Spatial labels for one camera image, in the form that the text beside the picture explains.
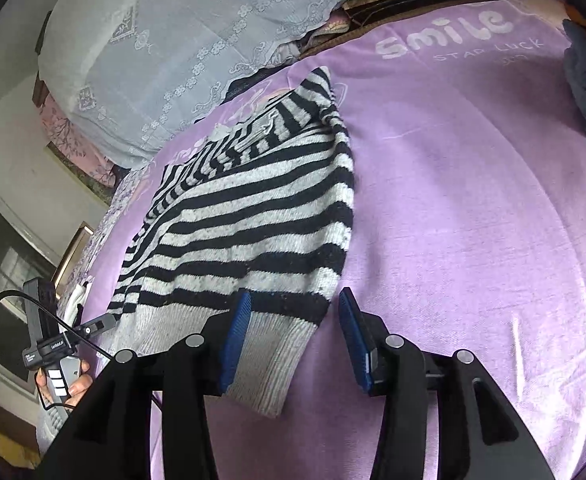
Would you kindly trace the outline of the person's left hand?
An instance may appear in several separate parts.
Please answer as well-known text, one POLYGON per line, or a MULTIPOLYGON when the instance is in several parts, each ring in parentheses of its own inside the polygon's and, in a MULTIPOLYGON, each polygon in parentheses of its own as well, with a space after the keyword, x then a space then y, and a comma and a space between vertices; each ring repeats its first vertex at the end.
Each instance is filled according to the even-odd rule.
MULTIPOLYGON (((90 364, 86 360, 80 361, 80 377, 78 377, 72 385, 69 385, 70 397, 66 400, 66 405, 75 406, 80 399, 85 395, 86 391, 94 381, 92 375, 89 374, 90 364)), ((39 370, 35 376, 35 382, 40 395, 46 404, 54 402, 47 386, 47 376, 43 370, 39 370)))

